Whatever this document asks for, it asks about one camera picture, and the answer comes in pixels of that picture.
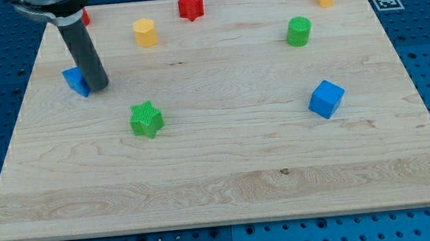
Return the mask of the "robot arm end black flange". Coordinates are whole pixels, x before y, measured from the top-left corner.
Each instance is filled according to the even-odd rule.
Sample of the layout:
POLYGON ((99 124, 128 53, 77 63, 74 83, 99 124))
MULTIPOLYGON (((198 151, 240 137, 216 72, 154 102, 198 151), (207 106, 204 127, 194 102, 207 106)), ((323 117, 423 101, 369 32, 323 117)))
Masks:
POLYGON ((82 18, 90 0, 9 0, 26 19, 55 26, 69 26, 82 18))

